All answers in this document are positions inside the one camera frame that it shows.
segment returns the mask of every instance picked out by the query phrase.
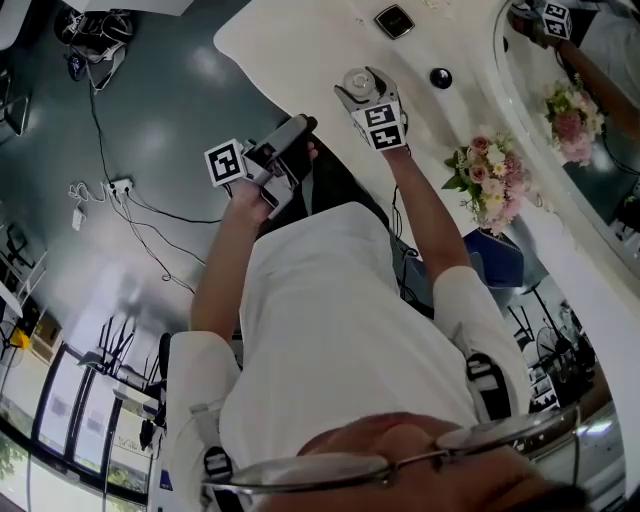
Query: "pink rose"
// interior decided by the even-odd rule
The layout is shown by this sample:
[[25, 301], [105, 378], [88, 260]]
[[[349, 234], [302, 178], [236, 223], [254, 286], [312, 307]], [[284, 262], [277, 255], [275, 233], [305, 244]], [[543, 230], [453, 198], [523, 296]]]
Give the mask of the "pink rose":
[[507, 158], [504, 159], [504, 166], [509, 174], [520, 172], [522, 170], [522, 160], [513, 153], [510, 153], [507, 155]]
[[582, 119], [576, 110], [558, 114], [553, 120], [553, 131], [560, 141], [576, 140], [582, 132]]
[[522, 198], [514, 197], [505, 203], [500, 215], [507, 219], [513, 219], [520, 212], [520, 208], [522, 208]]
[[471, 149], [479, 155], [486, 155], [490, 145], [491, 142], [486, 137], [474, 137], [470, 144]]
[[471, 178], [471, 181], [474, 183], [482, 183], [488, 174], [489, 171], [484, 165], [474, 164], [471, 166], [471, 169], [469, 169], [469, 178]]
[[569, 162], [579, 162], [581, 166], [589, 165], [592, 151], [589, 134], [581, 132], [576, 140], [563, 141], [560, 151]]

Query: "small black device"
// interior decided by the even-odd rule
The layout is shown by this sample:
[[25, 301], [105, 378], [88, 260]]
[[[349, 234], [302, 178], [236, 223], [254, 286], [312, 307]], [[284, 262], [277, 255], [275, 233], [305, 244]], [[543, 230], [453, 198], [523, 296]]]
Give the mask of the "small black device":
[[448, 69], [435, 68], [429, 74], [429, 80], [434, 87], [438, 89], [448, 89], [453, 83], [453, 77]]
[[416, 26], [409, 15], [397, 4], [387, 7], [375, 17], [374, 21], [391, 39], [398, 39], [408, 34]]

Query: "cable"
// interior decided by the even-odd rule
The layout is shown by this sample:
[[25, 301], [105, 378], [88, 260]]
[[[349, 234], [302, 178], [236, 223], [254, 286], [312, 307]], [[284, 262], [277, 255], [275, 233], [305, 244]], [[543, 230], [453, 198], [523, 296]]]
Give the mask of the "cable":
[[[111, 178], [109, 177], [109, 173], [107, 172], [107, 164], [105, 162], [104, 159], [104, 147], [103, 147], [103, 143], [102, 143], [102, 128], [100, 127], [100, 122], [98, 121], [98, 116], [96, 114], [96, 104], [94, 101], [94, 97], [93, 97], [93, 85], [91, 84], [91, 81], [89, 81], [89, 100], [91, 103], [91, 117], [93, 117], [93, 122], [96, 125], [96, 129], [98, 130], [98, 142], [100, 143], [100, 159], [102, 161], [102, 170], [104, 172], [105, 177], [107, 178], [107, 183], [109, 183], [111, 185]], [[86, 184], [84, 184], [83, 182], [78, 183], [78, 185], [76, 185], [75, 188], [75, 192], [74, 194], [77, 196], [77, 199], [79, 200], [78, 204], [80, 204], [80, 202], [83, 201], [82, 199], [82, 195], [81, 195], [81, 190], [82, 190], [82, 185], [84, 185], [84, 189], [87, 192], [87, 197], [88, 198], [92, 198], [92, 196], [89, 194], [89, 189], [87, 188]], [[140, 232], [137, 230], [137, 228], [135, 227], [135, 224], [139, 224], [139, 225], [144, 225], [144, 226], [148, 226], [152, 229], [155, 230], [156, 233], [158, 233], [158, 235], [171, 247], [174, 247], [175, 249], [178, 249], [186, 254], [189, 254], [190, 256], [194, 257], [196, 260], [198, 260], [201, 264], [204, 265], [204, 262], [198, 258], [195, 254], [182, 249], [181, 247], [178, 247], [177, 245], [172, 244], [171, 242], [169, 242], [169, 240], [167, 240], [164, 235], [162, 235], [162, 233], [160, 233], [160, 231], [158, 231], [158, 229], [155, 226], [152, 226], [150, 224], [143, 224], [143, 223], [139, 223], [139, 222], [133, 222], [133, 220], [131, 219], [131, 212], [128, 210], [126, 204], [124, 204], [119, 198], [117, 198], [116, 200], [118, 201], [118, 204], [121, 206], [123, 212], [125, 212], [125, 215], [123, 215], [122, 213], [120, 213], [118, 211], [118, 209], [115, 207], [115, 205], [113, 204], [113, 199], [111, 194], [108, 193], [108, 190], [106, 189], [105, 185], [102, 183], [102, 190], [103, 192], [105, 192], [105, 199], [108, 197], [109, 198], [109, 204], [111, 205], [111, 208], [113, 208], [113, 211], [115, 211], [118, 215], [120, 215], [120, 217], [122, 217], [128, 224], [129, 227], [131, 228], [131, 231], [133, 231], [133, 234], [135, 235], [135, 237], [140, 241], [140, 243], [142, 244], [142, 246], [145, 248], [145, 250], [147, 251], [147, 254], [149, 254], [149, 256], [151, 256], [154, 260], [156, 260], [156, 262], [158, 262], [158, 265], [160, 265], [162, 267], [162, 269], [164, 270], [164, 274], [162, 275], [162, 280], [164, 282], [169, 282], [169, 281], [173, 281], [174, 283], [176, 283], [178, 286], [181, 286], [182, 288], [185, 288], [186, 290], [189, 290], [192, 294], [195, 295], [195, 292], [193, 291], [193, 288], [191, 288], [191, 286], [189, 286], [187, 283], [185, 283], [184, 281], [181, 281], [180, 279], [178, 279], [177, 277], [173, 276], [171, 274], [171, 272], [169, 272], [169, 269], [166, 267], [166, 265], [164, 263], [162, 263], [162, 261], [160, 261], [160, 259], [153, 253], [153, 251], [151, 251], [151, 249], [149, 249], [149, 246], [145, 243], [145, 241], [142, 238], [142, 235], [140, 234]], [[71, 186], [69, 187], [69, 196], [71, 196], [72, 193], [72, 189]], [[98, 199], [96, 199], [95, 197], [93, 197], [94, 201], [97, 202], [104, 202], [104, 199], [102, 201], [99, 201]]]
[[96, 102], [93, 94], [93, 84], [91, 80], [89, 80], [89, 102], [91, 103], [91, 117], [93, 117], [93, 122], [96, 125], [96, 129], [98, 130], [98, 142], [100, 143], [100, 158], [102, 159], [102, 170], [104, 171], [104, 175], [107, 178], [107, 183], [111, 185], [111, 178], [107, 173], [107, 164], [104, 160], [104, 148], [102, 145], [102, 128], [100, 127], [100, 122], [98, 121], [98, 116], [96, 114]]
[[70, 198], [78, 200], [78, 204], [76, 204], [76, 208], [80, 206], [80, 203], [82, 202], [88, 203], [89, 201], [95, 201], [96, 203], [104, 203], [107, 200], [107, 196], [109, 195], [109, 192], [104, 183], [100, 183], [100, 188], [102, 189], [102, 195], [103, 195], [102, 199], [98, 199], [97, 197], [95, 197], [89, 191], [89, 187], [87, 187], [87, 184], [84, 181], [79, 181], [75, 185], [73, 183], [69, 185], [68, 194]]
[[607, 144], [607, 135], [604, 132], [602, 133], [602, 142], [604, 144], [604, 149], [606, 149], [607, 153], [609, 154], [609, 158], [613, 160], [613, 163], [616, 165], [619, 171], [631, 174], [633, 176], [640, 176], [640, 171], [635, 170], [633, 167], [629, 167], [627, 164], [623, 164], [620, 160], [613, 156], [613, 153], [609, 149], [609, 144]]
[[193, 254], [192, 252], [187, 251], [186, 249], [183, 249], [182, 247], [179, 247], [179, 246], [177, 246], [177, 245], [172, 244], [171, 242], [169, 242], [169, 240], [167, 240], [167, 238], [166, 238], [162, 233], [160, 233], [160, 231], [158, 230], [158, 228], [156, 228], [155, 226], [153, 226], [153, 225], [151, 225], [151, 224], [145, 224], [144, 222], [136, 222], [136, 221], [134, 221], [133, 219], [131, 219], [131, 214], [130, 214], [130, 212], [129, 212], [129, 222], [131, 222], [131, 224], [134, 224], [134, 225], [136, 225], [136, 226], [146, 226], [146, 227], [148, 227], [148, 228], [153, 229], [153, 230], [158, 234], [158, 236], [159, 236], [160, 238], [162, 238], [162, 240], [164, 240], [164, 242], [165, 242], [167, 245], [170, 245], [170, 246], [171, 246], [171, 247], [173, 247], [174, 249], [177, 249], [177, 250], [179, 250], [179, 251], [181, 251], [181, 252], [183, 252], [183, 253], [185, 253], [185, 254], [188, 254], [188, 255], [189, 255], [189, 256], [191, 256], [193, 259], [195, 259], [198, 263], [200, 263], [203, 267], [204, 267], [204, 266], [206, 266], [206, 263], [205, 263], [204, 261], [202, 261], [200, 258], [198, 258], [198, 256], [196, 256], [196, 255], [195, 255], [195, 254]]
[[150, 206], [150, 205], [147, 206], [146, 204], [139, 203], [133, 197], [131, 197], [129, 192], [127, 192], [127, 198], [130, 199], [133, 204], [138, 205], [140, 208], [144, 208], [145, 210], [149, 210], [149, 211], [154, 212], [154, 213], [159, 213], [160, 215], [166, 215], [167, 217], [171, 217], [172, 219], [188, 222], [189, 224], [218, 224], [219, 222], [222, 222], [222, 219], [219, 219], [219, 220], [193, 220], [193, 219], [186, 219], [185, 217], [180, 217], [179, 215], [175, 215], [173, 213], [169, 213], [169, 212], [165, 212], [165, 211], [159, 210], [158, 208], [156, 208], [154, 206]]
[[391, 231], [396, 239], [400, 240], [402, 237], [402, 215], [400, 210], [396, 206], [398, 199], [398, 185], [393, 189], [393, 199], [391, 201]]
[[402, 279], [398, 280], [400, 286], [400, 298], [406, 300], [407, 293], [416, 302], [420, 302], [415, 292], [407, 285], [407, 258], [417, 258], [420, 254], [411, 247], [404, 249], [400, 245], [400, 237], [402, 236], [402, 215], [396, 206], [398, 200], [398, 185], [393, 189], [393, 199], [391, 200], [391, 238], [396, 247], [402, 252]]
[[184, 281], [181, 281], [177, 277], [173, 276], [171, 274], [171, 272], [169, 272], [169, 269], [166, 267], [166, 265], [164, 263], [162, 263], [162, 261], [160, 261], [160, 259], [153, 253], [153, 251], [151, 251], [151, 249], [149, 249], [149, 246], [145, 243], [145, 241], [142, 238], [142, 235], [140, 234], [138, 229], [135, 227], [133, 221], [131, 220], [131, 214], [130, 214], [126, 204], [120, 202], [119, 200], [118, 200], [118, 202], [119, 202], [120, 206], [122, 207], [122, 210], [124, 211], [125, 215], [123, 215], [122, 213], [120, 213], [118, 211], [118, 209], [113, 204], [113, 200], [111, 199], [111, 196], [109, 196], [109, 203], [111, 204], [111, 207], [114, 209], [114, 211], [118, 215], [120, 215], [120, 217], [122, 217], [129, 224], [129, 227], [131, 228], [131, 231], [133, 231], [133, 234], [135, 235], [135, 237], [140, 241], [142, 246], [145, 248], [145, 250], [147, 251], [147, 254], [149, 254], [149, 256], [151, 256], [154, 260], [156, 260], [156, 262], [158, 262], [158, 265], [160, 265], [162, 267], [162, 269], [164, 270], [165, 273], [162, 276], [162, 280], [165, 281], [165, 282], [173, 281], [177, 285], [181, 286], [182, 288], [185, 288], [185, 289], [189, 290], [192, 294], [195, 295], [195, 292], [193, 291], [193, 288], [191, 288], [191, 286], [189, 286]]

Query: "gray floor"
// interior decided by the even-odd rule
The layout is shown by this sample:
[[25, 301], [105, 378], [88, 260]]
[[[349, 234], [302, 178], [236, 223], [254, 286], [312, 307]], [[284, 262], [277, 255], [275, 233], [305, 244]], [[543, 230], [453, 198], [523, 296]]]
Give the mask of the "gray floor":
[[[179, 18], [140, 14], [124, 64], [96, 98], [110, 176], [132, 177], [138, 198], [158, 208], [219, 218], [227, 199], [213, 189], [203, 152], [232, 137], [260, 139], [283, 118], [213, 46], [215, 32], [245, 3], [196, 0]], [[104, 175], [88, 82], [69, 78], [52, 26], [50, 18], [34, 44], [3, 56], [17, 74], [16, 88], [33, 99], [28, 131], [0, 147], [0, 198], [49, 248], [36, 297], [67, 328], [87, 316], [90, 303], [101, 305], [101, 317], [109, 309], [137, 310], [171, 329], [183, 327], [191, 294], [161, 280], [162, 269], [108, 204], [84, 205], [82, 231], [71, 227], [69, 184], [83, 180], [100, 196]], [[136, 206], [132, 215], [200, 258], [216, 229]], [[141, 231], [172, 273], [194, 286], [201, 266], [149, 228]]]

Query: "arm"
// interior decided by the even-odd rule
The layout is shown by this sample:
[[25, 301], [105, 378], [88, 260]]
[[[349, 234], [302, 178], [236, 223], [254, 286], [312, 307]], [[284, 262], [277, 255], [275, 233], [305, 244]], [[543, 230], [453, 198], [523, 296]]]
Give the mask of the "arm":
[[191, 304], [192, 330], [231, 340], [253, 244], [269, 211], [257, 186], [245, 180], [234, 186]]
[[576, 45], [561, 40], [556, 47], [600, 100], [604, 110], [611, 114], [618, 129], [640, 140], [640, 110]]
[[455, 222], [406, 148], [384, 151], [400, 190], [418, 251], [432, 283], [451, 267], [470, 267]]

